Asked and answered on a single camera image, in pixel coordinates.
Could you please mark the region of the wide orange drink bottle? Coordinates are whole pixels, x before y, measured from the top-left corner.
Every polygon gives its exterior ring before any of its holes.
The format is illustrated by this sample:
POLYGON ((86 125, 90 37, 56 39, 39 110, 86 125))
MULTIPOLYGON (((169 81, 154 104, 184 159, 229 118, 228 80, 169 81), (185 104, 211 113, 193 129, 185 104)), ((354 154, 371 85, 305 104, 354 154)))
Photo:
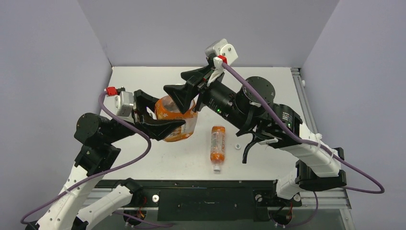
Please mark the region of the wide orange drink bottle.
POLYGON ((192 99, 189 109, 182 114, 170 96, 164 96, 155 103, 155 116, 158 120, 184 120, 185 124, 172 131, 165 139, 166 142, 176 142, 193 135, 198 120, 198 112, 194 112, 195 100, 192 99))

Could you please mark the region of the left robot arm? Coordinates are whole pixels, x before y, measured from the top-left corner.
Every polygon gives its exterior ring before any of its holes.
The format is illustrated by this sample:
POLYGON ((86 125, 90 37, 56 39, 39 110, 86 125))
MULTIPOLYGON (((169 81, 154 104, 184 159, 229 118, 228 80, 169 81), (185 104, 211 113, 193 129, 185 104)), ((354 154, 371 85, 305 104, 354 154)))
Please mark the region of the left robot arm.
POLYGON ((113 145, 115 142, 139 134, 150 150, 153 139, 162 140, 185 124, 184 120, 155 120, 148 110, 154 109, 157 101, 141 90, 106 88, 99 96, 99 104, 107 117, 86 113, 77 121, 74 137, 82 147, 63 189, 44 204, 47 212, 39 220, 28 222, 22 217, 21 223, 28 230, 90 230, 121 207, 144 205, 147 200, 142 185, 128 178, 83 208, 104 175, 118 170, 113 163, 121 150, 113 145))

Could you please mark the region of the slim orange drink bottle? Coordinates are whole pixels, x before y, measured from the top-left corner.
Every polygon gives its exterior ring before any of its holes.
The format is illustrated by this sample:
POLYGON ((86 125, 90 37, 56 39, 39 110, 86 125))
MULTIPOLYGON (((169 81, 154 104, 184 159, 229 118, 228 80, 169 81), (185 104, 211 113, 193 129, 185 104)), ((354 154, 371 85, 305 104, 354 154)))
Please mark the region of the slim orange drink bottle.
POLYGON ((210 161, 215 173, 221 172, 225 160, 226 129, 224 126, 213 126, 211 130, 210 161))

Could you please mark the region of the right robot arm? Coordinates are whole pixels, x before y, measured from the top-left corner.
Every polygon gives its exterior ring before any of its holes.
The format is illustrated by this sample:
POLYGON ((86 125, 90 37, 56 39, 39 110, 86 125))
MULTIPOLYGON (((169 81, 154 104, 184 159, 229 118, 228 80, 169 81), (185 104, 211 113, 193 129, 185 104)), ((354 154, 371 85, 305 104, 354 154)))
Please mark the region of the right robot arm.
POLYGON ((281 205, 302 191, 325 191, 347 184, 340 149, 325 147, 321 135, 312 133, 298 113, 287 105, 274 103, 275 88, 267 79, 238 77, 242 87, 234 92, 221 79, 211 80, 214 72, 208 66, 183 72, 185 83, 166 85, 164 91, 183 113, 197 99, 197 111, 208 107, 235 126, 237 136, 251 134, 243 163, 256 144, 287 151, 297 158, 295 169, 278 179, 270 191, 273 203, 281 205))

